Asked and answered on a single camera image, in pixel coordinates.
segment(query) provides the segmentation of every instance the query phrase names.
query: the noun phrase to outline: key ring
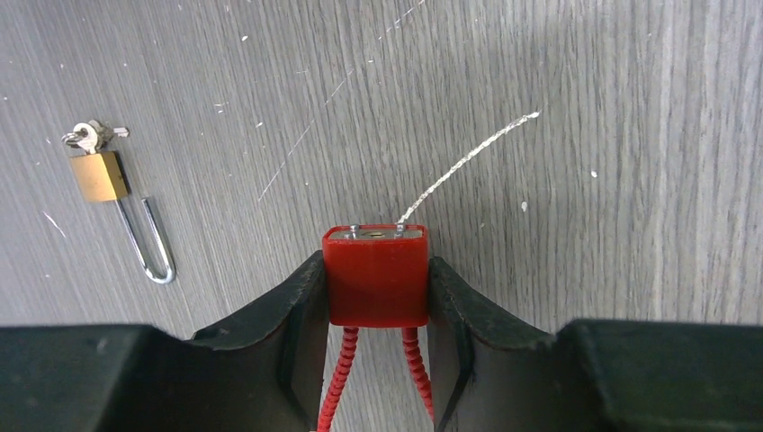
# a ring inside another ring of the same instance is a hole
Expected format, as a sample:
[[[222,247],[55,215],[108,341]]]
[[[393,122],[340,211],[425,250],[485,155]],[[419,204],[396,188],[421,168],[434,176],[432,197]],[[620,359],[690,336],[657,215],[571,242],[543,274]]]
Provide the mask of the key ring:
[[[63,137],[61,137],[61,142],[68,145],[71,148],[78,148],[79,147],[79,141],[82,140],[82,138],[85,137],[85,134],[82,133],[82,131],[79,132],[69,132],[64,134]]]

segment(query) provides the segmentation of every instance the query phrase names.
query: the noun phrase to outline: white speck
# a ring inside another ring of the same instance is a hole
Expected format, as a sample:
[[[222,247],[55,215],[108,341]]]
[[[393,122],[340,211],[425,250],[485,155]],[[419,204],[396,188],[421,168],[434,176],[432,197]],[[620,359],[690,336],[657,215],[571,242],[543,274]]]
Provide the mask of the white speck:
[[[64,236],[64,239],[65,239],[67,237],[67,235],[64,234],[64,230],[61,229],[61,227],[56,223],[56,221],[53,220],[53,218],[51,218],[50,215],[47,214],[46,212],[43,211],[42,214],[44,214],[45,217],[48,218],[48,221],[50,221],[50,223],[52,223],[53,226],[56,227],[56,230],[58,230],[58,232],[60,232],[61,235]]]
[[[95,352],[102,355],[106,352],[107,345],[109,345],[109,338],[101,337],[101,340],[98,341],[98,346],[95,347]]]

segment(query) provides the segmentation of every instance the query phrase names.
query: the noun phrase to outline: scratch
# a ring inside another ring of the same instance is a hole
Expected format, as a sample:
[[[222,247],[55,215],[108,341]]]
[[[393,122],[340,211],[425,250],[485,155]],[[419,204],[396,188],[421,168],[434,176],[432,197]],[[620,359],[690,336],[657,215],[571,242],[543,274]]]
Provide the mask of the scratch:
[[[313,125],[314,123],[315,123],[315,119],[312,119],[312,120],[310,121],[310,124],[308,125],[308,127],[305,129],[305,131],[304,131],[304,132],[303,132],[303,133],[300,135],[300,137],[297,139],[297,142],[295,142],[295,143],[294,143],[294,145],[292,146],[292,148],[289,150],[289,153],[287,153],[287,154],[286,154],[286,157],[283,159],[283,162],[281,162],[281,165],[279,165],[279,166],[278,166],[278,169],[276,169],[276,170],[275,170],[275,174],[273,174],[273,177],[271,177],[270,181],[269,181],[269,182],[267,182],[267,185],[265,186],[265,189],[263,189],[263,192],[262,192],[262,193],[260,194],[260,196],[257,198],[257,202],[258,202],[258,203],[259,203],[260,201],[262,201],[263,197],[264,197],[264,196],[265,196],[265,194],[267,193],[267,190],[268,190],[268,189],[270,189],[270,186],[271,186],[271,185],[273,184],[273,182],[275,181],[275,178],[276,178],[276,177],[277,177],[279,174],[281,174],[281,170],[283,170],[283,167],[286,165],[286,161],[287,161],[287,160],[289,160],[289,157],[290,157],[290,156],[292,155],[292,153],[294,152],[294,149],[296,149],[296,148],[297,148],[297,146],[299,146],[299,145],[300,145],[300,143],[302,142],[302,139],[303,139],[303,138],[305,138],[305,135],[307,135],[308,131],[310,130],[310,128],[312,128],[312,125]]]
[[[347,72],[347,76],[345,76],[345,79],[343,79],[342,82],[339,83],[339,85],[337,85],[337,88],[335,88],[334,91],[331,92],[326,102],[323,103],[323,106],[326,106],[329,102],[331,102],[331,99],[334,97],[334,95],[337,94],[339,89],[342,88],[342,86],[347,82],[347,79],[353,74],[353,72],[355,72],[355,69],[350,69],[350,71]]]
[[[525,123],[525,122],[527,122],[527,121],[529,121],[531,119],[536,119],[539,115],[541,115],[540,112],[533,112],[531,114],[523,115],[522,117],[520,117],[520,118],[510,122],[505,128],[503,128],[503,129],[499,130],[498,132],[496,132],[492,137],[490,137],[488,139],[485,139],[479,146],[474,148],[472,151],[467,153],[466,156],[462,157],[461,160],[456,162],[455,165],[453,165],[451,167],[451,169],[449,169],[448,172],[445,173],[442,177],[437,179],[437,181],[434,184],[429,186],[424,191],[424,193],[422,193],[421,196],[419,196],[418,199],[415,200],[413,202],[413,204],[411,204],[410,207],[408,207],[406,212],[403,213],[402,216],[400,216],[400,219],[398,220],[397,223],[404,223],[410,217],[410,215],[413,214],[413,212],[418,208],[418,206],[421,205],[421,203],[423,203],[424,200],[432,192],[435,191],[435,189],[440,187],[441,184],[445,183],[445,181],[448,178],[450,178],[450,176],[452,176],[453,173],[455,173],[456,171],[461,169],[461,167],[463,167],[463,164],[469,162],[472,158],[474,158],[475,156],[479,155],[482,150],[484,150],[487,147],[489,147],[490,144],[495,142],[498,138],[502,137],[503,135],[506,135],[507,133],[509,133],[514,128],[517,128],[517,127],[521,126],[523,123]]]
[[[64,230],[61,229],[61,227],[56,223],[56,221],[53,220],[53,218],[51,218],[50,215],[47,214],[46,212],[43,211],[42,214],[44,214],[45,217],[48,218],[48,221],[50,221],[50,223],[52,223],[53,226],[56,227],[56,230],[58,230],[58,232],[60,232],[61,235],[64,236],[64,239],[65,239],[67,237],[67,235],[64,234]]]
[[[420,0],[416,6],[411,7],[403,15],[399,16],[398,19],[395,20],[395,22],[392,24],[391,27],[387,27],[387,30],[385,31],[385,33],[391,32],[393,28],[395,30],[400,29],[402,27],[401,22],[402,22],[403,18],[405,18],[406,16],[410,15],[414,11],[414,9],[416,9],[417,7],[420,7],[421,5],[423,5],[425,1],[426,0]],[[383,39],[383,37],[384,37],[384,34],[382,36],[379,36],[378,38],[376,38],[376,40],[381,41]]]

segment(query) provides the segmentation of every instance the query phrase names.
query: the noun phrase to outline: red plastic seal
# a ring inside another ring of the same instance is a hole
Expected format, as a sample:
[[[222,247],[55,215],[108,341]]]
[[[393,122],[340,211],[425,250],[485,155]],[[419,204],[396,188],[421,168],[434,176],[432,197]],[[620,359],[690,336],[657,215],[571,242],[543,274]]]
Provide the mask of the red plastic seal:
[[[332,324],[421,327],[428,321],[426,227],[341,226],[323,236]]]

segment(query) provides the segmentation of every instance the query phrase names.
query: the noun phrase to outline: brass padlock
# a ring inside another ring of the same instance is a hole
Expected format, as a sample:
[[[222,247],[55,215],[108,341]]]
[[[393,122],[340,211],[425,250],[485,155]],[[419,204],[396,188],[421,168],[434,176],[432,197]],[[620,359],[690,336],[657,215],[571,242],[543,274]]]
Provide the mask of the brass padlock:
[[[79,189],[91,203],[116,201],[128,195],[117,153],[104,151],[69,159]]]
[[[125,128],[109,129],[100,122],[91,120],[87,123],[78,123],[71,132],[61,137],[61,141],[71,148],[82,149],[86,153],[84,156],[69,158],[76,182],[79,183],[79,189],[85,199],[91,203],[111,201],[117,204],[117,210],[119,210],[124,228],[130,236],[130,243],[138,257],[140,266],[143,267],[143,272],[148,276],[148,279],[157,284],[169,284],[175,279],[175,261],[172,259],[172,254],[166,246],[166,240],[157,226],[148,199],[143,198],[141,201],[143,202],[143,210],[148,217],[151,233],[157,242],[159,255],[164,262],[164,275],[158,274],[146,263],[146,254],[143,253],[135,237],[135,230],[132,228],[130,218],[128,218],[122,205],[121,198],[127,196],[130,191],[127,189],[124,175],[121,172],[117,153],[100,151],[101,147],[106,145],[112,137],[126,138],[129,134],[130,132]]]

